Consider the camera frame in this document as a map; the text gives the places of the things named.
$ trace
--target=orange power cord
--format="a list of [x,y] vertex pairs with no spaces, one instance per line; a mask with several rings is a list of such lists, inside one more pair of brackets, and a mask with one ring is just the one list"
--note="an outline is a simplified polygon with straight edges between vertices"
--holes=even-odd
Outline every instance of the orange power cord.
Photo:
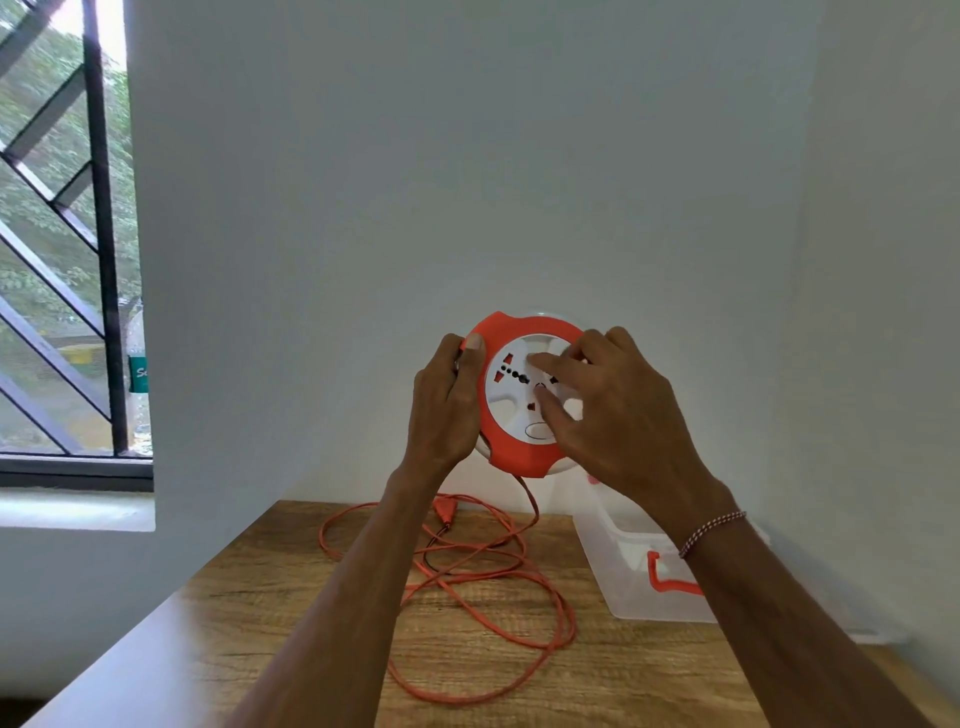
[[[457,603],[460,604],[460,606],[467,610],[467,612],[474,619],[487,627],[487,629],[495,632],[500,637],[504,638],[505,640],[509,640],[512,643],[522,644],[524,647],[536,649],[540,652],[540,654],[523,671],[523,673],[509,685],[506,685],[503,688],[498,688],[495,691],[484,692],[478,695],[448,695],[443,692],[430,692],[423,690],[422,688],[418,688],[408,683],[400,675],[399,671],[394,665],[394,661],[391,659],[387,663],[387,670],[389,670],[394,680],[396,680],[396,682],[404,690],[420,700],[427,700],[431,703],[442,703],[445,705],[475,705],[476,703],[482,703],[486,700],[492,700],[496,697],[499,697],[500,695],[505,695],[527,682],[531,677],[533,677],[533,674],[540,668],[541,665],[543,665],[543,663],[551,654],[553,654],[556,650],[566,647],[568,644],[572,643],[573,639],[576,637],[577,623],[573,614],[573,608],[566,602],[560,592],[557,591],[557,588],[554,587],[553,584],[551,584],[549,580],[547,580],[547,578],[540,573],[540,570],[537,569],[533,562],[527,558],[527,545],[520,535],[540,520],[540,509],[537,506],[536,499],[530,492],[530,489],[527,487],[527,484],[523,482],[523,478],[517,476],[515,477],[517,482],[523,488],[523,491],[527,494],[527,497],[530,499],[530,504],[534,509],[534,518],[520,528],[516,527],[514,519],[509,513],[497,508],[494,505],[490,505],[480,498],[466,496],[463,494],[440,494],[434,498],[433,508],[440,517],[443,525],[436,533],[431,531],[426,523],[423,525],[423,530],[430,537],[430,541],[424,548],[418,548],[416,551],[414,551],[414,566],[417,567],[417,569],[419,569],[426,578],[418,584],[407,584],[403,594],[403,599],[400,600],[400,609],[402,609],[407,602],[413,598],[414,594],[422,589],[427,589],[429,587],[443,589],[450,596],[452,596]],[[491,541],[488,544],[463,544],[450,541],[449,539],[445,538],[444,535],[453,524],[453,517],[456,513],[458,502],[473,503],[475,505],[483,506],[490,511],[491,515],[500,523],[500,525],[503,526],[506,533],[496,541]],[[326,530],[345,514],[361,508],[371,508],[375,505],[375,502],[353,505],[328,518],[320,527],[320,548],[322,548],[328,556],[335,560],[339,561],[341,558],[343,558],[342,552],[330,547],[330,545],[326,542]],[[515,543],[519,548],[519,552],[506,550],[506,546],[508,546],[510,543]],[[442,569],[434,569],[427,562],[428,553],[450,550],[466,551],[467,555],[458,559],[457,561],[454,561],[450,566]],[[502,569],[491,571],[454,572],[455,569],[459,569],[460,567],[464,566],[467,562],[481,553],[495,553],[510,559],[512,563]],[[535,642],[533,640],[527,640],[517,635],[510,634],[502,627],[491,622],[482,612],[468,604],[467,601],[462,596],[457,594],[457,592],[453,589],[454,585],[456,584],[466,584],[473,581],[505,578],[527,579],[528,581],[540,584],[550,595],[550,598],[557,609],[557,625],[554,629],[553,637],[549,642]]]

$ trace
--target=orange container handle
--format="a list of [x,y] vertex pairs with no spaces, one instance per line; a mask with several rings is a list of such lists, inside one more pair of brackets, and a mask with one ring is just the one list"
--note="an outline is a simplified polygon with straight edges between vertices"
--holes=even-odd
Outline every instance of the orange container handle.
[[703,596],[704,593],[696,582],[681,581],[680,579],[663,579],[657,576],[657,560],[660,554],[656,551],[647,551],[647,573],[650,574],[650,586],[657,592],[686,592],[689,595]]

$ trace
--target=black metal bars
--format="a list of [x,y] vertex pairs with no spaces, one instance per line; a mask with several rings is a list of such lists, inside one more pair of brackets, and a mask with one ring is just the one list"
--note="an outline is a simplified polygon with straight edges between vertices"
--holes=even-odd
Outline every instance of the black metal bars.
[[[0,43],[0,77],[7,73],[24,51],[47,26],[50,16],[63,0],[24,0],[27,14]],[[41,336],[31,324],[0,297],[0,319],[53,370],[76,390],[97,412],[110,422],[114,455],[129,454],[127,436],[124,354],[121,339],[116,253],[110,200],[108,131],[104,98],[103,58],[97,30],[95,0],[83,0],[84,59],[40,110],[6,146],[0,158],[24,181],[59,218],[97,255],[100,274],[102,316],[81,299],[30,246],[0,221],[0,241],[20,258],[69,308],[104,342],[107,365],[107,397],[81,376],[73,366]],[[56,193],[27,166],[24,158],[47,135],[70,107],[86,93],[90,160],[81,166]],[[81,194],[92,186],[96,234],[70,209]],[[34,425],[39,427],[64,454],[79,455],[83,448],[58,422],[33,401],[9,376],[0,371],[0,392]]]

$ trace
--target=left hand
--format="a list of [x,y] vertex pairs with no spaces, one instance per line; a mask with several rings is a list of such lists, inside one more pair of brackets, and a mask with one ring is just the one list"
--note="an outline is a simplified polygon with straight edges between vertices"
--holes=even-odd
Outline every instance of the left hand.
[[467,337],[461,352],[463,341],[456,334],[447,334],[430,363],[414,378],[414,403],[403,462],[428,476],[446,477],[453,466],[470,454],[480,435],[477,380],[483,370],[486,347],[478,333]]

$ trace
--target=plastic storage box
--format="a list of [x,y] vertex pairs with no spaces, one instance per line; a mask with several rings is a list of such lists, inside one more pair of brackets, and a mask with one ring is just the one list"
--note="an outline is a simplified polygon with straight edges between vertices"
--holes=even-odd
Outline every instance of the plastic storage box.
[[[573,522],[611,614],[620,619],[716,622],[677,548],[639,506],[605,485],[589,482],[580,468],[558,478],[570,489]],[[868,597],[758,532],[855,641],[905,641],[903,631]]]

